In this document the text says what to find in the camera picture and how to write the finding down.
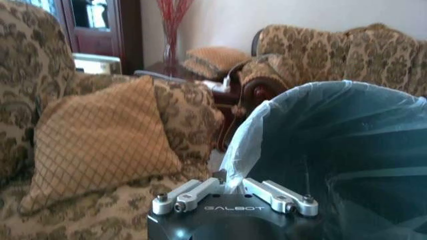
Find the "logo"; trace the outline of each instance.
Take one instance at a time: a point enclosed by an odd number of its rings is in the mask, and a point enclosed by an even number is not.
[[[265,207],[263,206],[235,206],[235,207],[226,207],[226,206],[205,206],[204,210],[206,211],[255,211],[255,210],[263,210]]]

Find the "throw pillow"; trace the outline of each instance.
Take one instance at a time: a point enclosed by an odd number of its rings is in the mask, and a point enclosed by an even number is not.
[[[349,39],[344,79],[407,91],[417,42],[392,29],[367,30]]]
[[[178,172],[149,76],[48,104],[34,133],[34,175],[18,212]]]
[[[248,54],[233,48],[222,46],[201,47],[186,51],[186,60],[181,65],[190,72],[212,79],[220,77],[233,66],[249,59]]]
[[[201,83],[153,80],[154,97],[169,146],[182,162],[181,174],[204,180],[224,116]]]

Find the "sofa armrest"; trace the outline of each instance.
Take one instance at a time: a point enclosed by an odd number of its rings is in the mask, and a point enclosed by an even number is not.
[[[241,105],[245,108],[247,114],[249,114],[264,100],[271,100],[287,88],[276,79],[259,76],[243,86],[241,90]]]

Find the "sofa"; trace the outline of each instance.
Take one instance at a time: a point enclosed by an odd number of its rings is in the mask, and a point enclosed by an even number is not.
[[[253,108],[308,82],[352,80],[427,95],[427,41],[381,23],[341,32],[268,25],[239,72],[240,106]]]
[[[34,129],[46,109],[140,79],[76,72],[57,20],[20,2],[0,1],[0,56],[0,239],[146,239],[153,197],[209,176],[208,158],[224,116],[208,88],[145,77],[178,172],[136,178],[22,215],[20,202],[37,173],[41,143],[34,142]]]

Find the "white wall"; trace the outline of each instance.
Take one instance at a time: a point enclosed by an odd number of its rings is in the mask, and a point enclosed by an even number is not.
[[[140,0],[144,64],[162,55],[161,17],[154,0]],[[178,57],[202,46],[251,52],[252,37],[268,24],[343,31],[381,22],[427,40],[427,0],[194,0],[178,29]]]

